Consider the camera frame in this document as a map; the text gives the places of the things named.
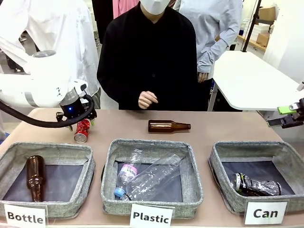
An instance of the shelf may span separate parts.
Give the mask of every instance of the shelf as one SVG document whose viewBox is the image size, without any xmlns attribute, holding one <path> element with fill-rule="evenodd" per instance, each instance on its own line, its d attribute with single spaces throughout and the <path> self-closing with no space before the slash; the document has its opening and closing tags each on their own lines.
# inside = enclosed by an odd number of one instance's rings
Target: shelf
<svg viewBox="0 0 304 228">
<path fill-rule="evenodd" d="M 256 19 L 257 22 L 262 23 L 262 24 L 267 24 L 267 25 L 273 25 L 274 21 L 270 20 L 261 20 L 261 19 Z"/>
<path fill-rule="evenodd" d="M 241 40 L 246 41 L 246 39 L 245 39 L 244 36 L 238 35 L 237 38 L 240 38 Z M 266 51 L 266 47 L 264 47 L 264 46 L 262 46 L 262 45 L 256 43 L 254 40 L 250 40 L 250 41 L 249 41 L 249 44 L 252 45 L 252 46 L 254 46 L 254 47 L 256 47 L 256 48 L 258 48 L 258 49 L 260 49 L 260 50 L 262 50 L 262 51 Z"/>
</svg>

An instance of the sleeve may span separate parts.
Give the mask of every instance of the sleeve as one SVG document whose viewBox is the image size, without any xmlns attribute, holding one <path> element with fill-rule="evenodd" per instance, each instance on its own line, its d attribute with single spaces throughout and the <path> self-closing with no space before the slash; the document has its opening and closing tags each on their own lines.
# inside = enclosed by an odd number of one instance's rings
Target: sleeve
<svg viewBox="0 0 304 228">
<path fill-rule="evenodd" d="M 117 103 L 138 107 L 138 98 L 142 91 L 130 82 L 124 69 L 120 67 L 122 41 L 116 34 L 116 29 L 110 24 L 105 32 L 97 78 L 103 90 Z"/>
<path fill-rule="evenodd" d="M 242 17 L 242 1 L 230 0 L 220 21 L 220 39 L 198 60 L 198 72 L 209 73 L 211 66 L 238 35 Z"/>
<path fill-rule="evenodd" d="M 28 25 L 28 11 L 24 0 L 4 0 L 0 6 L 0 48 L 21 67 L 30 56 L 19 42 Z"/>
<path fill-rule="evenodd" d="M 175 4 L 173 6 L 173 9 L 179 12 L 180 7 L 181 7 L 181 0 L 176 0 Z"/>
</svg>

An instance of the robot end effector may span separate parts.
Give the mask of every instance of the robot end effector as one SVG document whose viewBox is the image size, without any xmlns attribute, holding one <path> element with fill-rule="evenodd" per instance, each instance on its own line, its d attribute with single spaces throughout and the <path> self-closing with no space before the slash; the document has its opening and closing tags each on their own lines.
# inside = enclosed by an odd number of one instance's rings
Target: robot end effector
<svg viewBox="0 0 304 228">
<path fill-rule="evenodd" d="M 80 91 L 84 91 L 86 89 L 86 83 L 81 84 Z M 65 98 L 60 102 L 60 107 L 63 112 L 56 113 L 56 119 L 58 122 L 63 121 L 63 117 L 66 117 L 68 120 L 73 120 L 73 118 L 81 117 L 83 119 L 89 119 L 90 121 L 94 120 L 97 117 L 96 110 L 94 109 L 94 101 L 89 95 L 85 95 L 80 97 L 77 93 L 77 86 L 69 91 Z M 81 98 L 86 99 L 89 103 L 82 104 Z"/>
<path fill-rule="evenodd" d="M 287 115 L 278 119 L 268 120 L 268 126 L 281 126 L 284 129 L 304 125 L 304 98 L 290 106 L 278 107 L 278 111 L 281 115 Z"/>
</svg>

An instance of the plastic bottle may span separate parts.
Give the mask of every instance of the plastic bottle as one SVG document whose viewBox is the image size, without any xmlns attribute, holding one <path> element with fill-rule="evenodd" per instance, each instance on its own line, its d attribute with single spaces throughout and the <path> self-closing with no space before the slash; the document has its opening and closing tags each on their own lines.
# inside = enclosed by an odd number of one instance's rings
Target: plastic bottle
<svg viewBox="0 0 304 228">
<path fill-rule="evenodd" d="M 125 201 L 152 200 L 159 191 L 179 176 L 180 161 L 181 158 L 173 153 L 160 158 L 127 184 L 127 193 L 120 199 Z"/>
<path fill-rule="evenodd" d="M 141 150 L 135 149 L 129 163 L 125 163 L 118 173 L 114 195 L 122 197 L 125 194 L 126 184 L 136 177 L 139 161 L 142 157 Z"/>
</svg>

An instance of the cardboard box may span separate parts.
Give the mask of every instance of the cardboard box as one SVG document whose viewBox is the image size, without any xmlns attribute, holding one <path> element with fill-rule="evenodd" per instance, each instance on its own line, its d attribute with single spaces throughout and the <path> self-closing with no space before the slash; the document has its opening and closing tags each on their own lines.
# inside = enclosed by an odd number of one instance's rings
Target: cardboard box
<svg viewBox="0 0 304 228">
<path fill-rule="evenodd" d="M 259 9 L 260 20 L 274 21 L 276 19 L 276 7 L 263 7 Z"/>
<path fill-rule="evenodd" d="M 270 38 L 270 33 L 259 33 L 257 36 L 257 43 L 267 47 Z"/>
</svg>

